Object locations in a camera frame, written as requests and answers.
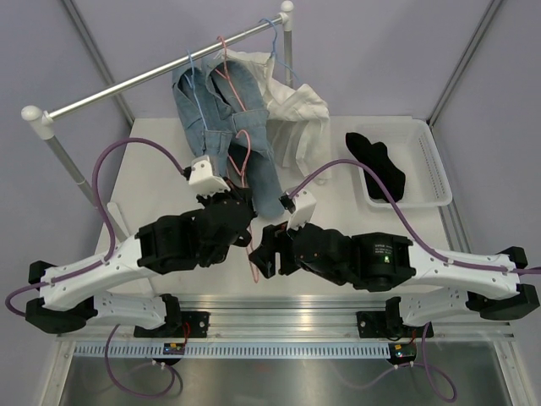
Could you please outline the black skirt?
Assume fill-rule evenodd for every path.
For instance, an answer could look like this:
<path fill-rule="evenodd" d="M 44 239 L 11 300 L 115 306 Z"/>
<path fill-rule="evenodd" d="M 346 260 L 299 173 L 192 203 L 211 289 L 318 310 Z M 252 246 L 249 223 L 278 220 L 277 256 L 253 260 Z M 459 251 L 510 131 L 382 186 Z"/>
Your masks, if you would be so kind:
<path fill-rule="evenodd" d="M 392 199 L 395 202 L 401 200 L 405 192 L 406 174 L 390 159 L 387 146 L 380 141 L 371 143 L 356 132 L 346 133 L 345 142 L 349 152 L 378 176 Z"/>

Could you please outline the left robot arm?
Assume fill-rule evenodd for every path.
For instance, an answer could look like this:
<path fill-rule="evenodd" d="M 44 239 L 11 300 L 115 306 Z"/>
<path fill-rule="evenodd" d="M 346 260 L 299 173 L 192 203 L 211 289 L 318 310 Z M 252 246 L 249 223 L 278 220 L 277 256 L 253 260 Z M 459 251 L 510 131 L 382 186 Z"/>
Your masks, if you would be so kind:
<path fill-rule="evenodd" d="M 88 325 L 133 326 L 138 338 L 179 337 L 188 332 L 173 295 L 149 299 L 110 290 L 137 279 L 214 266 L 227 258 L 230 247 L 249 245 L 248 228 L 256 216 L 250 189 L 234 187 L 198 201 L 202 208 L 160 217 L 112 253 L 66 266 L 32 263 L 29 282 L 38 285 L 39 296 L 27 302 L 25 320 L 54 335 Z"/>

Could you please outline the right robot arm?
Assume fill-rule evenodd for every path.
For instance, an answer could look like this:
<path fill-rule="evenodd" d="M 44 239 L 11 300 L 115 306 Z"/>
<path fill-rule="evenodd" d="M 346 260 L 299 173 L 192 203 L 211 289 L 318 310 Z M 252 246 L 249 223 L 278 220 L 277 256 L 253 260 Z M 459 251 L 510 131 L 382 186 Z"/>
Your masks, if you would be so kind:
<path fill-rule="evenodd" d="M 419 337 L 431 322 L 475 312 L 488 321 L 520 320 L 539 308 L 536 288 L 521 283 L 513 271 L 524 253 L 511 247 L 498 255 L 456 252 L 430 254 L 403 236 L 366 233 L 346 236 L 308 223 L 290 229 L 285 223 L 264 228 L 249 261 L 265 278 L 310 272 L 337 286 L 351 285 L 370 293 L 427 285 L 418 297 L 394 296 L 382 311 L 357 313 L 361 338 Z M 469 259 L 473 265 L 466 267 Z"/>

